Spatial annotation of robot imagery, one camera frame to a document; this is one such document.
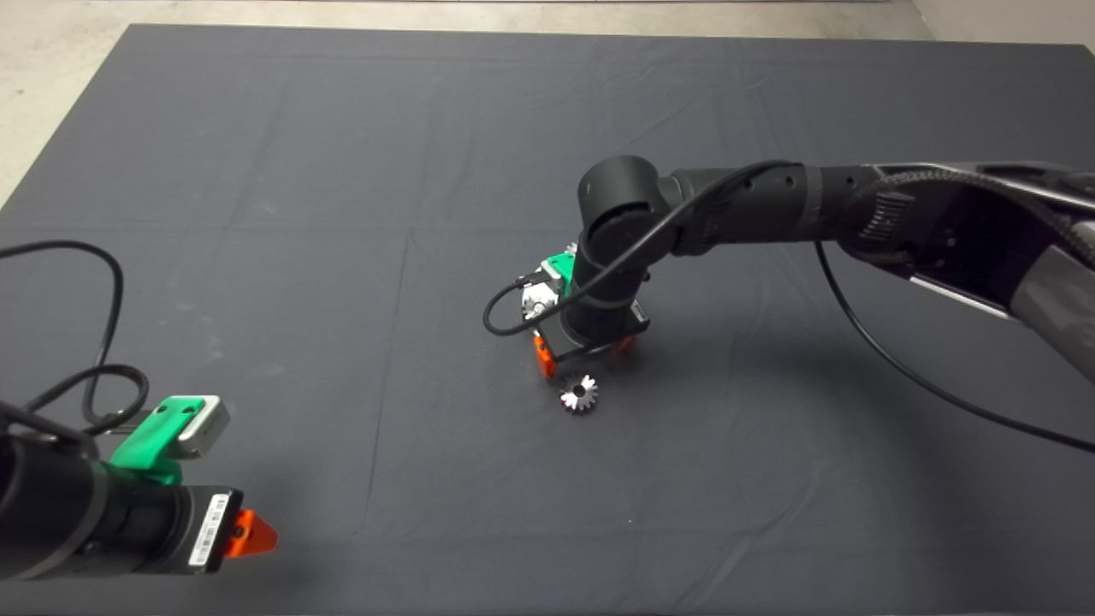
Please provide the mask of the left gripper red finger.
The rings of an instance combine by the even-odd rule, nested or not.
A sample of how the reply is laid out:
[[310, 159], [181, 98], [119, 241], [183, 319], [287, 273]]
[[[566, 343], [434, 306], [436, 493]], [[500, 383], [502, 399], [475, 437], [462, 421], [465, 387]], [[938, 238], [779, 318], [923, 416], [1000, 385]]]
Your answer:
[[268, 554], [277, 549], [278, 542], [277, 530], [251, 508], [242, 508], [232, 523], [224, 557], [238, 559]]

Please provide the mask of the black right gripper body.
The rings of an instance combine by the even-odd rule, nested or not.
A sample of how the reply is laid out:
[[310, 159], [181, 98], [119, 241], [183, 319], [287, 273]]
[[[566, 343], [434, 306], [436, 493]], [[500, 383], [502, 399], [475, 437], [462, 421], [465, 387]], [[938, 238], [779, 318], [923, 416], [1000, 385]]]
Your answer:
[[575, 358], [614, 348], [615, 341], [646, 332], [649, 324], [649, 316], [637, 301], [618, 311], [576, 305], [540, 321], [533, 335], [543, 336], [554, 358]]

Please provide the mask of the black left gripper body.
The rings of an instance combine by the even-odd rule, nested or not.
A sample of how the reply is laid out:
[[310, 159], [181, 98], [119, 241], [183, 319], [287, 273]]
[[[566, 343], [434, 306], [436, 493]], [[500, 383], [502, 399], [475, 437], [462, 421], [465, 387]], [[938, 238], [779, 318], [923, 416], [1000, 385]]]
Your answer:
[[107, 574], [208, 576], [222, 569], [243, 491], [113, 479]]

